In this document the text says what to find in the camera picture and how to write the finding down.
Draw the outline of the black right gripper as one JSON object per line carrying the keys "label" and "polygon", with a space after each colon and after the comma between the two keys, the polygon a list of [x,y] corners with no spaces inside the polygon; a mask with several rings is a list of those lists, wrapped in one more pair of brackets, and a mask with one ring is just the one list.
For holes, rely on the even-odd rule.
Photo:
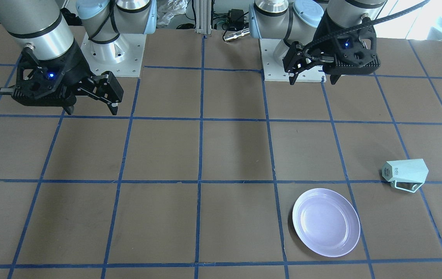
{"label": "black right gripper", "polygon": [[86,76],[74,84],[64,83],[70,97],[70,104],[63,105],[65,113],[72,116],[78,96],[88,96],[108,106],[111,114],[116,116],[118,104],[122,102],[124,90],[117,77],[111,71],[104,71],[98,76]]}

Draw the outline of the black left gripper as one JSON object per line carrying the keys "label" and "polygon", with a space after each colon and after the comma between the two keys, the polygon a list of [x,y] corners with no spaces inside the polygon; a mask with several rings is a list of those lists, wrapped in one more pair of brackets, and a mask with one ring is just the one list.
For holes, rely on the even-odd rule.
{"label": "black left gripper", "polygon": [[289,74],[289,83],[294,85],[303,71],[316,66],[322,66],[323,71],[330,75],[331,85],[340,79],[337,72],[336,48],[334,43],[325,41],[320,43],[310,42],[306,45],[299,41],[283,41],[288,51],[283,56],[283,69]]}

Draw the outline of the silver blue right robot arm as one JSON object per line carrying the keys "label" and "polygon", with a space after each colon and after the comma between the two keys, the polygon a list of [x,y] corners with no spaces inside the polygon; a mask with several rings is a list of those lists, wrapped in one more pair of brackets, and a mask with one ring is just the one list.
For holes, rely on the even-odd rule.
{"label": "silver blue right robot arm", "polygon": [[72,115],[78,96],[118,112],[124,90],[117,77],[138,76],[137,36],[157,27],[155,0],[78,0],[88,42],[82,50],[54,0],[0,0],[0,23],[21,47],[15,84],[0,87],[29,107],[62,107]]}

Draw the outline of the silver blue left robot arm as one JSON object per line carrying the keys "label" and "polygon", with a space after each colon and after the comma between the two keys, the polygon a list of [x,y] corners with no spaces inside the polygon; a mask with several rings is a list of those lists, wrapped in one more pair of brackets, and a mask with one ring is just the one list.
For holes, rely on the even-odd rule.
{"label": "silver blue left robot arm", "polygon": [[375,25],[384,0],[255,0],[251,37],[260,42],[266,81],[335,84],[380,68]]}

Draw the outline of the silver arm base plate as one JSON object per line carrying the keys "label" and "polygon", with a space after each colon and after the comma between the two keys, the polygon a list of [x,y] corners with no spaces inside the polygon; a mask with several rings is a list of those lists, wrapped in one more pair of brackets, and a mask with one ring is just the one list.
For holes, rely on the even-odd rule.
{"label": "silver arm base plate", "polygon": [[[265,81],[288,82],[289,74],[284,71],[282,62],[288,51],[285,43],[278,39],[260,39],[259,44]],[[326,81],[327,78],[322,71],[322,66],[316,66],[299,74],[296,82],[325,83]]]}
{"label": "silver arm base plate", "polygon": [[121,34],[116,41],[102,45],[85,34],[81,51],[96,75],[111,71],[116,77],[139,78],[146,38],[145,34]]}

